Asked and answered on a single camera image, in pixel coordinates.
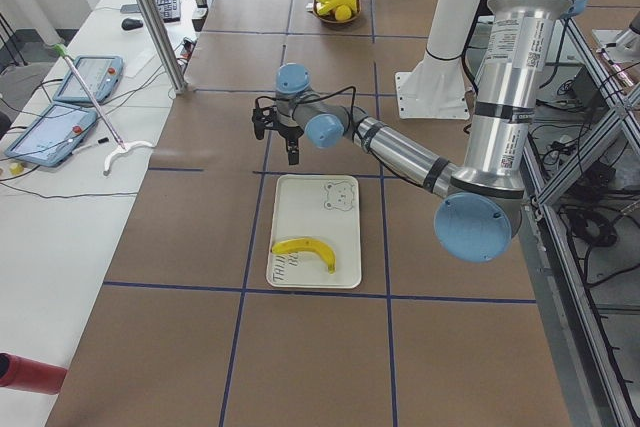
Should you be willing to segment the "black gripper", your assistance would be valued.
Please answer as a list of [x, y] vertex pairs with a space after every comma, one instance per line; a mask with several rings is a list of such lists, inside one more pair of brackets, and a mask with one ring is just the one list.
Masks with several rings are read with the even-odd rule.
[[272, 106], [270, 116], [273, 129], [287, 142], [288, 164], [299, 164], [298, 139], [303, 136], [303, 129], [290, 117], [287, 111], [281, 111], [278, 103]]

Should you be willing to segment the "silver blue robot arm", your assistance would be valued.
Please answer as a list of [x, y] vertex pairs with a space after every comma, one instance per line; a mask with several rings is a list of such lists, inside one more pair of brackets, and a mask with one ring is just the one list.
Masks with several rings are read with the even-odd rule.
[[347, 138], [400, 179], [441, 199], [439, 243], [468, 262], [502, 255], [521, 225], [520, 164], [555, 24], [588, 0], [438, 0], [423, 59], [395, 76], [403, 119], [465, 120], [454, 164], [355, 106], [316, 92], [307, 69], [279, 68], [269, 106], [255, 106], [257, 138], [278, 132], [291, 164], [298, 141], [328, 148]]

